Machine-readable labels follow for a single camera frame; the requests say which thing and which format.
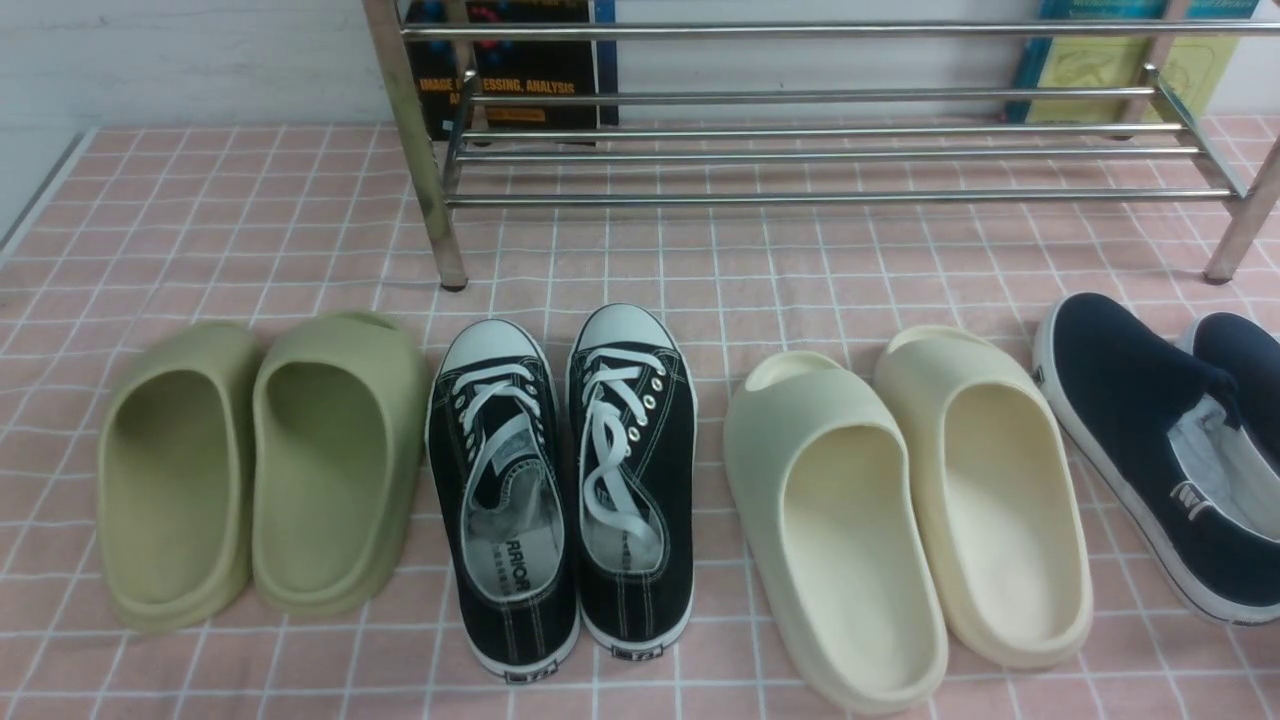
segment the cream slide sandal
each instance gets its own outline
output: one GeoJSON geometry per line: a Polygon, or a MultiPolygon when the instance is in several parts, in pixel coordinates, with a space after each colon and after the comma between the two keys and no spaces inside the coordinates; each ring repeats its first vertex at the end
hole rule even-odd
{"type": "Polygon", "coordinates": [[[1007,667],[1074,655],[1093,585],[1057,423],[1030,377],[964,331],[904,331],[876,391],[911,451],[911,493],[951,630],[1007,667]]]}
{"type": "Polygon", "coordinates": [[[867,383],[814,352],[769,357],[730,404],[724,465],[800,676],[861,714],[932,694],[947,665],[942,611],[906,447],[867,383]]]}

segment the green slide sandal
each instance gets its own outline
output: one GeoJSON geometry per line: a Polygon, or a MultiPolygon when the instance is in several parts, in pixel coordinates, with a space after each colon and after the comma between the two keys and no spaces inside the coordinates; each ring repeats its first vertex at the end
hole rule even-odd
{"type": "Polygon", "coordinates": [[[342,612],[390,578],[428,389],[408,333],[374,313],[311,320],[268,352],[253,387],[253,578],[268,603],[342,612]]]}
{"type": "Polygon", "coordinates": [[[134,630],[205,620],[248,582],[261,359],[247,329],[201,323],[116,386],[99,441],[97,539],[111,606],[134,630]]]}

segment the insole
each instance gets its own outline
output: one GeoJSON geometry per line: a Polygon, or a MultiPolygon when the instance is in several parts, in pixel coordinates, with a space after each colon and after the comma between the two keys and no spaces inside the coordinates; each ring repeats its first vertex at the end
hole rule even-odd
{"type": "MultiPolygon", "coordinates": [[[[1280,483],[1271,460],[1247,428],[1226,424],[1226,410],[1210,396],[1189,410],[1172,429],[1169,443],[1187,478],[1222,514],[1242,527],[1280,539],[1280,483]]],[[[1187,511],[1199,505],[1189,496],[1187,511]]]]}
{"type": "Polygon", "coordinates": [[[225,423],[218,389],[193,372],[143,383],[116,414],[102,530],[129,600],[169,602],[209,579],[230,502],[225,423]]]}
{"type": "Polygon", "coordinates": [[[634,536],[588,518],[582,529],[591,557],[613,573],[648,573],[662,561],[662,542],[640,543],[634,536]]]}
{"type": "Polygon", "coordinates": [[[531,528],[504,542],[470,537],[467,571],[486,594],[506,600],[541,589],[559,566],[559,542],[552,525],[531,528]]]}
{"type": "Polygon", "coordinates": [[[387,438],[362,382],[330,365],[296,363],[268,380],[266,439],[257,501],[265,562],[294,592],[332,587],[357,569],[379,532],[387,438]]]}
{"type": "Polygon", "coordinates": [[[827,433],[796,460],[783,498],[783,551],[835,665],[870,692],[933,666],[929,591],[902,488],[897,442],[877,428],[827,433]]]}
{"type": "Polygon", "coordinates": [[[946,415],[946,493],[978,612],[1006,641],[1061,635],[1079,614],[1071,484],[1056,428],[1021,392],[978,386],[946,415]]]}

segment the white wall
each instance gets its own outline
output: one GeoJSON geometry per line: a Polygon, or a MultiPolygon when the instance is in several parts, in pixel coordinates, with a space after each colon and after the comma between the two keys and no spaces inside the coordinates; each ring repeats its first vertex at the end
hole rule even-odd
{"type": "MultiPolygon", "coordinates": [[[[622,20],[1012,20],[1030,18],[1038,5],[1038,0],[620,0],[618,14],[622,20]]],[[[1262,5],[1260,17],[1280,19],[1280,9],[1267,0],[1262,5]]],[[[1020,45],[991,38],[623,44],[621,83],[623,90],[687,91],[1000,86],[1007,83],[1020,45]]],[[[1247,40],[1212,109],[1280,111],[1280,83],[1272,77],[1277,56],[1280,38],[1247,40]]],[[[360,0],[0,0],[0,127],[388,117],[360,0]]]]}

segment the slide sandal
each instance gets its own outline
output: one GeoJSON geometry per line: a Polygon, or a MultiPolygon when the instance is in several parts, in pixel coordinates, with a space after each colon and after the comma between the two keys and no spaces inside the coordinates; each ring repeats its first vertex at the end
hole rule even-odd
{"type": "Polygon", "coordinates": [[[106,411],[97,542],[124,625],[205,620],[248,582],[250,398],[262,351],[230,323],[201,323],[140,355],[106,411]]]}
{"type": "Polygon", "coordinates": [[[800,676],[861,714],[932,694],[946,629],[906,447],[867,383],[814,352],[769,357],[730,404],[724,466],[800,676]]]}
{"type": "Polygon", "coordinates": [[[342,612],[390,578],[422,457],[426,364],[374,313],[282,337],[253,388],[253,579],[279,610],[342,612]]]}
{"type": "Polygon", "coordinates": [[[1007,667],[1074,655],[1093,585],[1057,423],[1030,377],[964,331],[904,331],[876,391],[911,451],[911,491],[942,609],[974,652],[1007,667]]]}

